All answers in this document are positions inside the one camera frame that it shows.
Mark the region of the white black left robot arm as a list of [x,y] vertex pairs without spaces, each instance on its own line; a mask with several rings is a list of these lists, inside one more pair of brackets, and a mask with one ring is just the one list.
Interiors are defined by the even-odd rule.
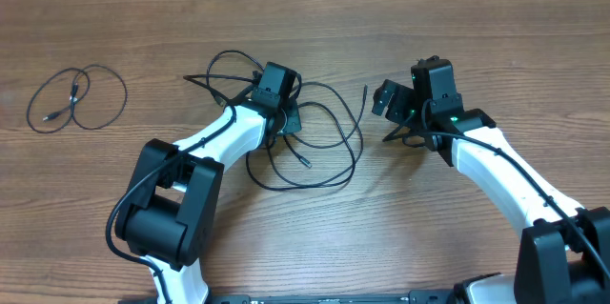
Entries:
[[126,192],[109,214],[105,238],[116,256],[145,266],[154,303],[205,303],[199,256],[210,235],[221,182],[239,158],[295,125],[302,79],[265,70],[204,130],[141,150]]

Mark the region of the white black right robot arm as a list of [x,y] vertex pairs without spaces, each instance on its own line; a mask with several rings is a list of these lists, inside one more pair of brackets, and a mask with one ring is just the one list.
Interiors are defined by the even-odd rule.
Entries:
[[484,111],[466,111],[456,91],[434,97],[421,87],[387,80],[374,93],[372,112],[396,123],[388,139],[422,137],[422,146],[481,188],[519,236],[514,274],[459,282],[447,302],[608,302],[607,208],[587,210],[557,190],[510,146]]

